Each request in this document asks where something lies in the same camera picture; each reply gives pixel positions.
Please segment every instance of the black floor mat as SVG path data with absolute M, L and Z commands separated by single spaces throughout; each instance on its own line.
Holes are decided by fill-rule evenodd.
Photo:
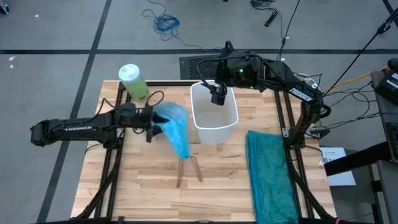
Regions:
M 180 57 L 180 78 L 182 80 L 199 80 L 199 74 L 197 70 L 197 65 L 203 59 L 208 58 L 216 58 L 219 57 L 219 54 L 216 55 L 201 55 L 201 56 L 192 56 L 192 57 Z M 214 62 L 204 62 L 200 65 L 200 73 L 204 79 L 214 80 L 215 75 L 209 73 L 209 67 Z

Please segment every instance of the yellow cable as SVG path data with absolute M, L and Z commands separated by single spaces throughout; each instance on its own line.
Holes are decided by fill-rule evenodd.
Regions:
M 379 69 L 379 71 L 383 71 L 384 69 L 387 69 L 387 68 L 388 68 L 388 66 L 382 67 L 382 68 Z M 369 72 L 369 73 L 367 73 L 365 75 L 361 75 L 360 77 L 353 78 L 352 80 L 347 80 L 345 82 L 342 82 L 340 84 L 335 85 L 332 89 L 340 87 L 340 86 L 343 86 L 343 85 L 346 85 L 346 84 L 349 84 L 349 83 L 352 83 L 352 82 L 355 82 L 355 81 L 358 81 L 358 80 L 360 80 L 362 78 L 365 78 L 365 77 L 368 77 L 370 75 L 371 75 L 371 73 Z M 329 90 L 331 90 L 331 89 L 322 90 L 322 93 L 326 93 Z

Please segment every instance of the teal towel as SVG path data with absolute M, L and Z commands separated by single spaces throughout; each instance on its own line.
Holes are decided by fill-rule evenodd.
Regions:
M 299 223 L 282 136 L 248 131 L 246 157 L 257 223 Z

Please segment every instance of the white bottle cap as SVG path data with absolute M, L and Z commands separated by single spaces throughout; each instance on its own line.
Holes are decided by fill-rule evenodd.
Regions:
M 127 64 L 120 68 L 119 78 L 125 84 L 134 84 L 140 79 L 137 65 Z

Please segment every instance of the blue cloth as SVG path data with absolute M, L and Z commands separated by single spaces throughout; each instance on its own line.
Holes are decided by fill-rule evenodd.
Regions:
M 189 113 L 187 109 L 172 102 L 161 102 L 155 106 L 158 115 L 167 118 L 166 123 L 156 123 L 166 138 L 171 143 L 175 153 L 181 159 L 189 157 L 189 134 L 187 130 L 187 122 Z
M 248 131 L 246 158 L 257 223 L 299 223 L 282 136 Z

